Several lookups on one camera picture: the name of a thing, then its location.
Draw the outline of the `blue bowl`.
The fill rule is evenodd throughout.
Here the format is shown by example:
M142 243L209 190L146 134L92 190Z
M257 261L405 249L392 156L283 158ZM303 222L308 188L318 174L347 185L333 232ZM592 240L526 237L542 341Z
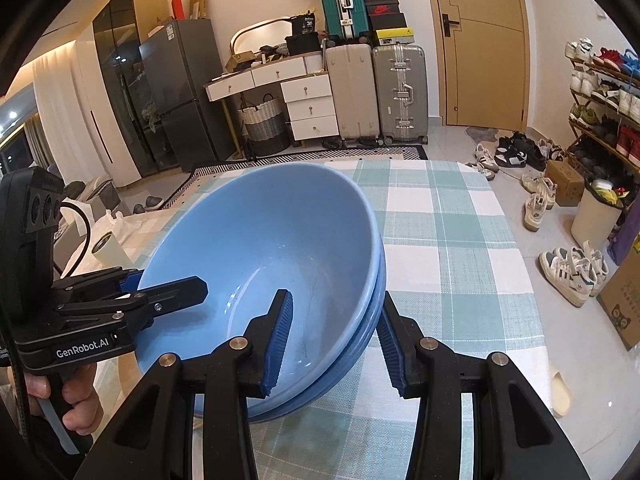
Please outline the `blue bowl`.
M319 164L249 171L194 204L145 263L143 288L197 276L203 302L156 318L136 338L140 370L166 352L205 356L245 332L280 289L293 321L278 381L257 416L295 398L346 349L381 266L378 222L351 177Z
M208 296L176 318L183 329L176 350L184 358L209 354L244 333L267 312L273 296L293 296L293 323L277 385L264 400L250 402L253 422L283 416L318 399L355 364L382 307L383 252L309 250L262 258L211 256L188 261L184 270L206 281Z

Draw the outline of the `pale green tumbler cup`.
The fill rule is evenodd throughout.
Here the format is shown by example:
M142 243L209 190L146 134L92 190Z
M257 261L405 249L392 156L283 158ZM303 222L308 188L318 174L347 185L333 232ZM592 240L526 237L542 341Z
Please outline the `pale green tumbler cup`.
M134 266L113 232L103 234L93 245L91 253L99 263L102 263L107 268L120 266L123 269L129 269Z

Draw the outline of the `white plastic bag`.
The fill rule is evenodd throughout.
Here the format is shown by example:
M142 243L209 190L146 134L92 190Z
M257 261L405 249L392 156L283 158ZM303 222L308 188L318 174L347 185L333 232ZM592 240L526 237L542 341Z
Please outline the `white plastic bag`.
M85 243L81 242L70 256L63 271L64 278L67 275L79 275L107 268L107 264L92 253L94 245L106 233L114 235L118 246L126 254L125 259L117 256L112 266L122 266L129 269L143 268L157 244L170 229L169 223L175 213L174 210L166 209L145 214L132 214L131 216L124 216L120 212L115 217L112 217L109 212L104 214L102 218L94 222L91 228L89 248L81 258L78 267L73 271L70 269L80 256Z

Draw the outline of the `plaid green tablecloth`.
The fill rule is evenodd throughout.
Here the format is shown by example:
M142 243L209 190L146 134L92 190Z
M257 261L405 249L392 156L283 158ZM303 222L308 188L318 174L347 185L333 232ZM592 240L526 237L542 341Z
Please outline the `plaid green tablecloth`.
M487 180L457 162L323 166L351 177L372 206L384 254L384 295L399 314L454 352L482 359L505 353L549 402L548 352L532 283ZM228 172L176 207L170 229L204 196L253 170ZM250 420L258 474L404 478L418 411L418 401L401 398L390 383L373 327L354 366L325 394L283 416Z

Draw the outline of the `black refrigerator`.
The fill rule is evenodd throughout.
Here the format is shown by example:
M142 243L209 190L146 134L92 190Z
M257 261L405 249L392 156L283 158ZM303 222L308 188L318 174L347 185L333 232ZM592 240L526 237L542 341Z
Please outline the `black refrigerator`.
M206 84L222 75L209 20L173 20L140 44L160 122L184 172L225 162L235 152L224 107Z

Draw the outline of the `woven laundry basket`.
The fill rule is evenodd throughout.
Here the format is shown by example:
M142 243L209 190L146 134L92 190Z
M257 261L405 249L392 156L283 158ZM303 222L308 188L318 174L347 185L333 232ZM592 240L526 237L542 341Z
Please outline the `woven laundry basket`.
M291 145L282 102L271 93L265 94L259 103L241 96L240 117L253 156L275 155Z

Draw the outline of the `purple bag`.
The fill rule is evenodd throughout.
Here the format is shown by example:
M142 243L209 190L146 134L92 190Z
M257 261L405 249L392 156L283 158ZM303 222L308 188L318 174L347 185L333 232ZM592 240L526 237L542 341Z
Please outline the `purple bag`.
M614 235L613 241L608 246L608 254L616 266L620 266L627 257L629 249L640 231L640 200L636 198L622 227Z

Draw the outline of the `small cardboard box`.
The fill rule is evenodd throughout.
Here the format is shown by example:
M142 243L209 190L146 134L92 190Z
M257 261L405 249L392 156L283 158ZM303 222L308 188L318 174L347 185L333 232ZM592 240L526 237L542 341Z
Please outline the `small cardboard box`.
M584 177L567 162L549 160L544 175L555 184L555 203L576 207L585 189Z

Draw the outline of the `white sneaker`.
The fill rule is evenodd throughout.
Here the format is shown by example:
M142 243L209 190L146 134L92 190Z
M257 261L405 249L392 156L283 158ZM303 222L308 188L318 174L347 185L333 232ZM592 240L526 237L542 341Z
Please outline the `white sneaker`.
M475 156L475 168L480 172L488 181L494 180L496 174L498 174L500 167L495 159L491 156L490 151L484 147L483 144L477 144L474 150Z

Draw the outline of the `white drawer dresser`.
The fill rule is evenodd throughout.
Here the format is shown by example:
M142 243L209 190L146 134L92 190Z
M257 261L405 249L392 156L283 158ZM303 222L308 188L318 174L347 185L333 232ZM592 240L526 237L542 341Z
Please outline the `white drawer dresser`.
M258 104L268 92L282 102L296 142L335 138L340 134L326 60L321 52L258 64L204 84L210 102L235 98Z

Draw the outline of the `wooden shoe rack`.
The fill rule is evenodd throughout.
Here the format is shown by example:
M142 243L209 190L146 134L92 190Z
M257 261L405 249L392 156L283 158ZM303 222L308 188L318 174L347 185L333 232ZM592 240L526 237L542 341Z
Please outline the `wooden shoe rack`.
M639 173L639 55L594 46L584 37L568 42L572 66L568 126L575 141L570 160L588 176Z

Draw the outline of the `silver aluminium suitcase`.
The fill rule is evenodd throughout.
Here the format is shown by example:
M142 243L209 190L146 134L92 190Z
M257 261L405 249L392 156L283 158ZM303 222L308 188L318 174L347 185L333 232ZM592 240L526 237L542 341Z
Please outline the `silver aluminium suitcase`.
M428 90L425 54L415 44L372 51L378 118L386 143L427 143Z

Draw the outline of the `teal suitcase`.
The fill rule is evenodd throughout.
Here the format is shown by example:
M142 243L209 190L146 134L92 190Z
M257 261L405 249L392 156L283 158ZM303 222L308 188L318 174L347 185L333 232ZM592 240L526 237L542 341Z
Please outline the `teal suitcase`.
M370 36L364 0L321 0L332 40L366 42Z

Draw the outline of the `stacked shoe boxes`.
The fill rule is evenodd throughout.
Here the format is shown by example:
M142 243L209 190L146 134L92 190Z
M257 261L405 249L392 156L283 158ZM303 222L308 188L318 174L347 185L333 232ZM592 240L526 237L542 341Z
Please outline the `stacked shoe boxes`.
M413 29L400 10L399 0L363 1L377 46L414 43Z

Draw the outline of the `wooden door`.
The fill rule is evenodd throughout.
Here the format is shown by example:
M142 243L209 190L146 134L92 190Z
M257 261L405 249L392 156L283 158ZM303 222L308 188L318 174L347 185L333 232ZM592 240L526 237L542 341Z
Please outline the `wooden door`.
M434 0L446 124L518 131L528 102L524 0Z

